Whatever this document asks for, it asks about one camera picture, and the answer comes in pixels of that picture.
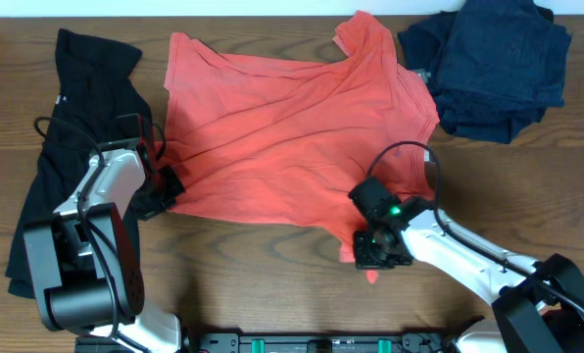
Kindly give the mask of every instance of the navy blue cloth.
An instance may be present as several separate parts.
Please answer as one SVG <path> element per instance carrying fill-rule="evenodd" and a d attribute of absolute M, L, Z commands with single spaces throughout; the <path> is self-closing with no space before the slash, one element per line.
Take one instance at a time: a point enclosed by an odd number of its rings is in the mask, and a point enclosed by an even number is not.
<path fill-rule="evenodd" d="M 399 33 L 409 70 L 424 72 L 449 134 L 510 143 L 562 107 L 571 37 L 532 0 L 467 0 Z"/>

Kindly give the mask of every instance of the clothing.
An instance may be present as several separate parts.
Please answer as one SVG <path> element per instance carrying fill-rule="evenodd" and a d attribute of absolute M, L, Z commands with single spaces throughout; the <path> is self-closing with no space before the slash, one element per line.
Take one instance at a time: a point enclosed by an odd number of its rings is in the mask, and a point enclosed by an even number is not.
<path fill-rule="evenodd" d="M 131 113 L 151 116 L 148 104 L 128 80 L 141 55 L 130 45 L 60 29 L 55 62 L 61 89 L 52 117 L 74 124 L 97 142 L 127 137 L 112 124 L 115 117 Z M 74 192 L 87 171 L 91 150 L 88 142 L 65 127 L 50 124 L 47 133 L 51 141 L 42 144 L 37 176 L 18 220 L 6 272 L 11 279 L 9 292 L 26 298 L 34 295 L 24 225 L 50 217 Z M 123 220 L 139 257 L 137 218 L 127 210 Z"/>
<path fill-rule="evenodd" d="M 532 0 L 468 0 L 399 33 L 408 69 L 424 72 L 450 134 L 510 143 L 562 107 L 570 35 Z"/>
<path fill-rule="evenodd" d="M 438 117 L 373 16 L 357 12 L 334 41 L 348 59 L 319 64 L 219 54 L 172 35 L 163 161 L 186 189 L 173 212 L 324 227 L 352 245 L 365 221 L 348 192 L 387 145 L 426 143 Z M 415 146 L 387 154 L 375 175 L 402 197 L 432 196 Z"/>

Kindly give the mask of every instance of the red t-shirt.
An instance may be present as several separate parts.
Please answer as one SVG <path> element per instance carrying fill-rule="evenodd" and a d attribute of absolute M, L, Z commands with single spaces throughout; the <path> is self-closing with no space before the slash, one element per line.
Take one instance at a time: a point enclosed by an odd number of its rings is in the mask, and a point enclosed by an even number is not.
<path fill-rule="evenodd" d="M 164 161 L 186 189 L 173 212 L 324 227 L 352 245 L 365 222 L 348 192 L 387 145 L 426 143 L 438 116 L 373 16 L 357 12 L 334 41 L 348 58 L 320 64 L 219 54 L 172 35 Z M 432 195 L 418 147 L 387 154 L 375 175 L 402 197 Z"/>

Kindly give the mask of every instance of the black cloth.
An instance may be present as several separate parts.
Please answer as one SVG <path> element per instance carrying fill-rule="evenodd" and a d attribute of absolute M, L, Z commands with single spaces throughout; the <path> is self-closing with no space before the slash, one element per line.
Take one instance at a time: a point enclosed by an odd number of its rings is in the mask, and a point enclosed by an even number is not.
<path fill-rule="evenodd" d="M 97 142 L 126 138 L 112 124 L 117 116 L 139 113 L 151 117 L 150 107 L 128 79 L 141 56 L 130 45 L 60 29 L 55 62 L 61 89 L 52 116 L 78 126 Z M 74 192 L 87 171 L 91 150 L 88 142 L 65 127 L 50 124 L 47 133 L 51 141 L 42 145 L 37 176 L 20 214 L 5 274 L 11 279 L 9 292 L 25 298 L 34 294 L 24 250 L 24 225 L 46 219 Z M 139 258 L 137 218 L 129 209 L 123 220 Z"/>
<path fill-rule="evenodd" d="M 510 143 L 547 107 L 564 105 L 571 37 L 553 17 L 532 0 L 467 0 L 399 33 L 447 133 Z"/>

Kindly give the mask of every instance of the wooden table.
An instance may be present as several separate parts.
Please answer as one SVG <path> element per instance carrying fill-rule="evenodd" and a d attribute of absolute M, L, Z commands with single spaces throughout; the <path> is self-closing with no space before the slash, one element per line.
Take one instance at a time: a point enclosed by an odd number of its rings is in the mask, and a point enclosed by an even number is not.
<path fill-rule="evenodd" d="M 393 31 L 421 17 L 381 17 Z M 41 139 L 31 127 L 58 94 L 57 29 L 130 43 L 144 56 L 131 76 L 156 121 L 170 33 L 184 31 L 223 53 L 334 62 L 333 30 L 346 18 L 0 19 L 0 351 L 72 351 L 49 332 L 35 303 L 7 294 L 12 234 L 35 175 Z M 566 107 L 509 146 L 448 136 L 431 145 L 444 166 L 443 207 L 459 222 L 518 252 L 555 252 L 584 273 L 584 17 L 557 17 L 573 34 Z M 146 295 L 195 327 L 245 331 L 392 331 L 451 328 L 484 303 L 440 271 L 415 264 L 368 284 L 338 263 L 337 240 L 317 228 L 252 226 L 164 214 L 140 224 Z"/>

